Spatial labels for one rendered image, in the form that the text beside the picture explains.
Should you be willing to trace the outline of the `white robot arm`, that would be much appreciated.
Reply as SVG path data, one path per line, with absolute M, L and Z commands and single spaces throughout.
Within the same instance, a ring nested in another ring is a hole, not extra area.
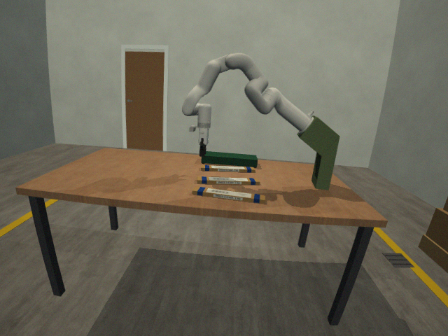
M 211 126 L 211 105 L 200 105 L 198 101 L 211 91 L 219 73 L 230 69 L 242 70 L 249 79 L 245 94 L 261 114 L 268 114 L 275 106 L 276 112 L 299 130 L 298 134 L 311 125 L 313 110 L 305 115 L 274 87 L 267 89 L 262 95 L 269 82 L 251 57 L 243 53 L 231 53 L 214 60 L 216 62 L 207 63 L 197 85 L 189 92 L 182 105 L 185 116 L 198 116 L 198 128 Z

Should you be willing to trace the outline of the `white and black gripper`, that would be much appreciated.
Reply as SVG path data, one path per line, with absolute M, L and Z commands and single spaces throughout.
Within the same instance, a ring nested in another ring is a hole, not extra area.
M 210 129 L 210 127 L 209 128 L 203 128 L 203 127 L 200 127 L 199 128 L 199 145 L 200 145 L 200 148 L 199 148 L 199 156 L 200 157 L 204 157 L 205 155 L 206 155 L 206 145 L 208 144 L 208 142 L 209 142 L 209 129 Z

